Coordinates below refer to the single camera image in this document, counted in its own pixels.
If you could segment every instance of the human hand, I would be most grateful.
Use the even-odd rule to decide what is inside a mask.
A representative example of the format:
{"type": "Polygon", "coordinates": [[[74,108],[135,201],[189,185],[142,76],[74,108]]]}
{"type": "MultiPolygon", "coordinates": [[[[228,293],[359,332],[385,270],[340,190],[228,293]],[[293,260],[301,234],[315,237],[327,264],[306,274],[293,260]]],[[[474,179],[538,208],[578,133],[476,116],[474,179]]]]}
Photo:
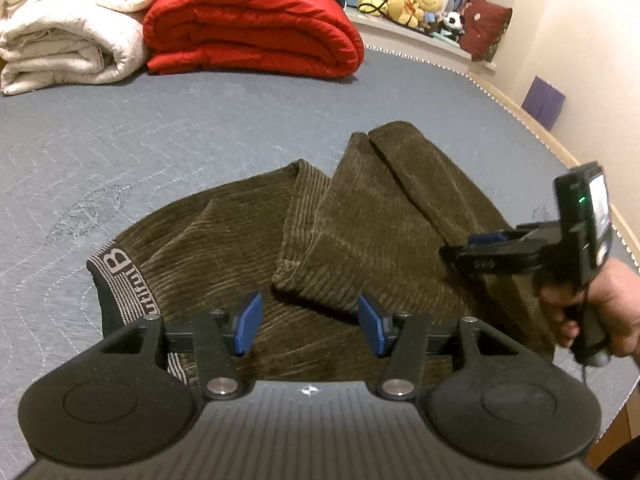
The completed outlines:
{"type": "MultiPolygon", "coordinates": [[[[559,345],[570,348],[580,333],[565,308],[583,304],[585,292],[574,296],[569,283],[546,284],[540,289],[540,309],[559,345]]],[[[623,262],[609,258],[588,290],[587,302],[596,307],[609,333],[609,351],[618,357],[632,354],[640,362],[640,275],[623,262]]]]}

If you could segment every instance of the device screen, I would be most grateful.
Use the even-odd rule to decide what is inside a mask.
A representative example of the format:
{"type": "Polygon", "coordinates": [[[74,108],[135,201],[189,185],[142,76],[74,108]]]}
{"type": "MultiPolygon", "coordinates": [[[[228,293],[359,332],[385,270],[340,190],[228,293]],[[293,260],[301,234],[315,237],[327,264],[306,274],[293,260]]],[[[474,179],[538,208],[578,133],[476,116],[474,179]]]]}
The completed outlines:
{"type": "Polygon", "coordinates": [[[599,240],[611,224],[609,195],[607,194],[607,186],[604,183],[604,175],[597,176],[589,183],[589,191],[591,193],[593,217],[596,222],[596,236],[599,240]]]}

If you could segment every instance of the blue gripper pad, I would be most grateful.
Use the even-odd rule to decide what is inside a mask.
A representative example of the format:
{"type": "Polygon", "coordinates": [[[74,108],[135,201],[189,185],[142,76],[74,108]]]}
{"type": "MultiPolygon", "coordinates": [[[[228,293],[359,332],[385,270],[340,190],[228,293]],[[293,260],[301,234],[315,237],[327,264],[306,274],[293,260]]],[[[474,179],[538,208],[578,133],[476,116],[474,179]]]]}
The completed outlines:
{"type": "Polygon", "coordinates": [[[509,238],[504,233],[486,233],[481,235],[471,235],[466,239],[469,245],[488,245],[497,244],[498,242],[508,242],[509,238]]]}
{"type": "Polygon", "coordinates": [[[236,355],[242,356],[249,352],[261,324],[262,296],[256,294],[238,320],[238,331],[234,337],[236,355]]]}
{"type": "Polygon", "coordinates": [[[382,327],[382,318],[367,298],[358,297],[358,323],[364,330],[364,337],[371,353],[381,356],[385,353],[386,338],[382,327]]]}

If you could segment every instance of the maroon cushion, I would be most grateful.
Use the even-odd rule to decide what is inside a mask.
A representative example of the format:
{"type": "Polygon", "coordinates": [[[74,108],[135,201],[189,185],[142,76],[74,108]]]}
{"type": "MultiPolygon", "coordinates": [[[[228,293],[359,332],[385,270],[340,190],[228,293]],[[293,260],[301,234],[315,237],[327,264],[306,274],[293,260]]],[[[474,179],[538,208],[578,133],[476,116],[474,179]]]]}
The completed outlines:
{"type": "Polygon", "coordinates": [[[471,54],[473,61],[482,61],[490,50],[495,53],[512,13],[513,9],[486,0],[470,0],[460,10],[465,17],[465,33],[458,40],[460,47],[471,54]]]}

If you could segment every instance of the panda plush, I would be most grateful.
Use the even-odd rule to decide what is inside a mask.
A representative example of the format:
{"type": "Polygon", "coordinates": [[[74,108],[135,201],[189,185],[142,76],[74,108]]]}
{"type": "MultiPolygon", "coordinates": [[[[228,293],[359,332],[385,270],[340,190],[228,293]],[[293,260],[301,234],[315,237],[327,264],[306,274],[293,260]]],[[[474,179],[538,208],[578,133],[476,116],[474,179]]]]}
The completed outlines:
{"type": "Polygon", "coordinates": [[[438,32],[451,41],[458,41],[458,38],[465,33],[465,17],[459,12],[448,12],[438,24],[438,32]]]}

